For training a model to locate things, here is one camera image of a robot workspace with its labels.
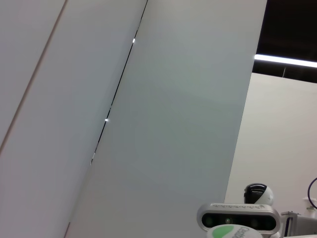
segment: white wall panel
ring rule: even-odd
[[[0,1],[0,144],[64,0]]]
[[[317,177],[316,105],[317,84],[252,74],[225,202],[243,203],[245,186],[261,182],[279,212],[304,213]]]
[[[145,0],[69,0],[0,156],[0,237],[61,238]]]
[[[149,0],[69,238],[193,238],[223,202],[265,0]]]

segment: black cable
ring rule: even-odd
[[[308,196],[308,200],[309,200],[309,202],[311,203],[311,205],[317,209],[317,207],[316,207],[316,206],[314,205],[314,203],[312,202],[312,200],[311,200],[311,195],[310,195],[310,193],[311,193],[311,187],[312,187],[313,183],[314,183],[316,180],[317,180],[317,178],[314,179],[314,180],[311,182],[311,184],[309,184],[308,191],[307,191],[307,196]]]

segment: ceiling light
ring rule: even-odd
[[[317,62],[304,61],[304,60],[298,60],[298,59],[288,59],[288,58],[265,56],[265,55],[255,55],[254,59],[317,68]]]

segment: green logo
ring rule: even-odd
[[[219,227],[216,228],[213,232],[212,232],[212,236],[214,238],[222,238],[224,237],[226,234],[228,234],[229,232],[231,232],[233,230],[233,226],[225,226],[225,227]]]

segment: ceiling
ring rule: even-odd
[[[268,0],[257,54],[317,62],[317,0]],[[253,72],[317,83],[317,68],[257,60]]]

